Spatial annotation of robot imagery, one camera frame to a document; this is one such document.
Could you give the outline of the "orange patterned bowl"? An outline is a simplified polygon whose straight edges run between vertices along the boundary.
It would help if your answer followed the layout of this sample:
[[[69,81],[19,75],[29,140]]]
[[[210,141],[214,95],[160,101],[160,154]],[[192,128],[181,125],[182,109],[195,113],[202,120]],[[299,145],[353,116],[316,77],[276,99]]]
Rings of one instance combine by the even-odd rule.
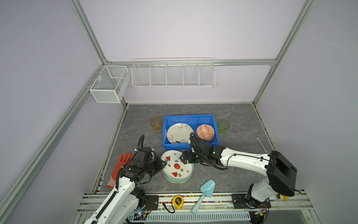
[[[204,141],[212,141],[215,136],[215,130],[208,124],[202,124],[198,126],[196,135]]]

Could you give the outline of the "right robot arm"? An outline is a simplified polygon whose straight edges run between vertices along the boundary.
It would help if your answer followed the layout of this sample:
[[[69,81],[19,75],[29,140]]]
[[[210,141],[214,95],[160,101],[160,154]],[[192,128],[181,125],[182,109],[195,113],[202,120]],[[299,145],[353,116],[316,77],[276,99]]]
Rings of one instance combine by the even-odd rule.
[[[278,151],[252,154],[224,146],[210,146],[194,133],[189,138],[190,149],[182,152],[184,164],[200,163],[219,170],[236,167],[261,174],[264,179],[249,186],[235,204],[240,208],[269,208],[269,198],[275,195],[292,197],[296,193],[296,167]]]

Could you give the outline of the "white mesh basket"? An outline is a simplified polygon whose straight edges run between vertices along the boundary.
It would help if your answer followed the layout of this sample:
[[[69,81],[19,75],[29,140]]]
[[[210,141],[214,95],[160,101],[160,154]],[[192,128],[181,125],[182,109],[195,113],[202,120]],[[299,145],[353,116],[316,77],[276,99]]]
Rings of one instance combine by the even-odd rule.
[[[129,81],[127,66],[105,65],[89,90],[97,103],[121,103]]]

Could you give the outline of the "watermelon pattern plate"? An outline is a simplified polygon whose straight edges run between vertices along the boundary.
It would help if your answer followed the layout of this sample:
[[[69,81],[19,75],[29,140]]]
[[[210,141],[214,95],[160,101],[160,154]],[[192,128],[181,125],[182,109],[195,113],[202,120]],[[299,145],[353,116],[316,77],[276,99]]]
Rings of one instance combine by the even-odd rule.
[[[184,164],[180,161],[180,156],[182,152],[177,150],[169,150],[162,154],[161,160],[166,161],[167,165],[162,169],[162,172],[180,172],[184,174],[185,172],[193,172],[193,164]]]

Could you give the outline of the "cream floral plate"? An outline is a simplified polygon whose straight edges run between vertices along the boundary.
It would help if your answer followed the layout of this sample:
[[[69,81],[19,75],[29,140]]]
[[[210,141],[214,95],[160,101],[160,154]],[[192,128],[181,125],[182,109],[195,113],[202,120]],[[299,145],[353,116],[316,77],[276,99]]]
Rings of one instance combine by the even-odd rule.
[[[171,144],[188,143],[193,129],[185,123],[176,123],[169,127],[167,139]]]

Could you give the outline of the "teal plastic shovel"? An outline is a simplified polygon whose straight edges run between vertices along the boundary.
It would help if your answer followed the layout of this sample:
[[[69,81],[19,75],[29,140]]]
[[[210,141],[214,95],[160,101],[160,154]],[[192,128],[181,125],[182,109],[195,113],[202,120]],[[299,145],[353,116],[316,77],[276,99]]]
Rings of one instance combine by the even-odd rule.
[[[200,196],[200,198],[198,199],[198,201],[195,203],[195,205],[193,206],[191,213],[193,215],[195,215],[199,209],[199,207],[201,206],[203,200],[205,197],[212,197],[213,196],[213,192],[215,189],[215,181],[214,180],[208,180],[206,183],[204,183],[201,188],[200,191],[202,193],[202,195]]]

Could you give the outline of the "green rimmed bottom plate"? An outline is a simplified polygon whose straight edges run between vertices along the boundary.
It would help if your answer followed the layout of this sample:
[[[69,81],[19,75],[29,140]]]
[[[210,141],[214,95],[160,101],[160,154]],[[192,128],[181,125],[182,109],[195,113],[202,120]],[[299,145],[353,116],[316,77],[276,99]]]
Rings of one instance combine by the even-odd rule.
[[[181,174],[180,172],[163,172],[163,176],[167,181],[177,184],[185,183],[191,178],[192,175],[193,172],[185,172],[184,174]]]

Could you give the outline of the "green glass cup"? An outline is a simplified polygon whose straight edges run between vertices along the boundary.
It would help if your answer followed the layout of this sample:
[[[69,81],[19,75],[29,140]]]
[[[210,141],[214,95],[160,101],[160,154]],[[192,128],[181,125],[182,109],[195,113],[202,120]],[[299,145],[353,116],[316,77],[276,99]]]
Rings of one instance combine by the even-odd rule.
[[[226,120],[219,120],[217,123],[219,135],[224,135],[230,128],[230,124]]]

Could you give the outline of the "yellow tape measure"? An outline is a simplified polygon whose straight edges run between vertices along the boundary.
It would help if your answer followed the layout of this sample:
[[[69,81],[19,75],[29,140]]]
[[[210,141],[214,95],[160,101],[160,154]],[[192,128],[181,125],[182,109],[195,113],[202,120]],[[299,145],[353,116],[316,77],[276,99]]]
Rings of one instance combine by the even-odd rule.
[[[181,195],[176,195],[172,200],[171,200],[172,205],[177,208],[177,210],[180,210],[184,204],[184,198]]]

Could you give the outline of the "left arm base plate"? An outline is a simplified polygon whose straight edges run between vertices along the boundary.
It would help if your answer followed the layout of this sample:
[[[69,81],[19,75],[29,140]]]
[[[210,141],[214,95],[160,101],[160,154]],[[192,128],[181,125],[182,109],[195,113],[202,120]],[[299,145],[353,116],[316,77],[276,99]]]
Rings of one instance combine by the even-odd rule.
[[[159,195],[145,195],[139,198],[136,211],[156,211],[159,205]]]

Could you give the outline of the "metal wrench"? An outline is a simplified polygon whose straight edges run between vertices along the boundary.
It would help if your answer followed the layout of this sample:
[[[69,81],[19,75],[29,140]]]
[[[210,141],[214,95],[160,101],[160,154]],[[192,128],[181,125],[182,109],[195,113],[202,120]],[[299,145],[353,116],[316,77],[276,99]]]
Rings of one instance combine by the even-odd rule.
[[[258,136],[255,137],[255,139],[259,142],[260,146],[262,147],[264,153],[269,154],[269,152],[266,150],[265,146],[260,141],[260,138]]]

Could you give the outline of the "amber glass cup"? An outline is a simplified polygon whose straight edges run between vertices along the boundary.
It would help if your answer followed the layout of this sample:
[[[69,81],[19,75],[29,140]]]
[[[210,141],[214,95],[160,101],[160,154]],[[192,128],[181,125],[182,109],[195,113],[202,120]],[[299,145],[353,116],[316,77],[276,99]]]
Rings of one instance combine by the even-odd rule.
[[[159,133],[162,131],[163,123],[162,123],[162,119],[160,117],[153,117],[150,120],[150,125],[154,132]]]

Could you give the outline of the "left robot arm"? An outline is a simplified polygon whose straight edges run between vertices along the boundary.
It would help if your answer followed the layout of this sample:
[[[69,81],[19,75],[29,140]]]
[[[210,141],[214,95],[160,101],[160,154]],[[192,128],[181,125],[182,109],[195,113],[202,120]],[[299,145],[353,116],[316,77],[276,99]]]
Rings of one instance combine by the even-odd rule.
[[[145,190],[138,187],[145,175],[152,179],[166,162],[157,156],[154,149],[144,147],[145,136],[138,141],[137,149],[116,174],[115,186],[99,208],[86,221],[86,224],[130,224],[129,216],[137,209],[145,207]]]

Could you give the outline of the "red work glove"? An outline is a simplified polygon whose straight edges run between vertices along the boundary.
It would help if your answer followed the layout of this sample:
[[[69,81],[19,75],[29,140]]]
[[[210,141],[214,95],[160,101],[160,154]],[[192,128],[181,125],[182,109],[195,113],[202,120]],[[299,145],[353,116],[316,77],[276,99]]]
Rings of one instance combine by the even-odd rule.
[[[106,187],[107,188],[114,188],[116,185],[116,178],[119,170],[126,165],[126,163],[133,157],[132,153],[126,152],[125,154],[121,154],[118,158],[117,164],[112,171],[111,178],[108,181]]]

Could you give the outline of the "blue plastic bin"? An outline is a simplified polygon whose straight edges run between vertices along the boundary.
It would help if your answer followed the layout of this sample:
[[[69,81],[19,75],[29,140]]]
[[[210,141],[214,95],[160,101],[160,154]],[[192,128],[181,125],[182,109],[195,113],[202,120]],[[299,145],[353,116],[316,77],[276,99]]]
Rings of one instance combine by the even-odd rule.
[[[206,114],[206,115],[178,115],[178,116],[166,116],[164,119],[163,124],[163,146],[165,150],[185,150],[190,149],[190,145],[188,143],[188,137],[186,140],[181,141],[176,139],[174,143],[170,142],[169,138],[172,138],[172,134],[168,134],[169,129],[172,126],[175,126],[176,124],[186,124],[190,126],[194,133],[196,133],[197,128],[200,125],[210,125],[214,128],[214,137],[211,141],[211,144],[214,146],[218,145],[220,143],[219,140],[219,134],[218,134],[218,127],[215,123],[214,116],[212,114]]]

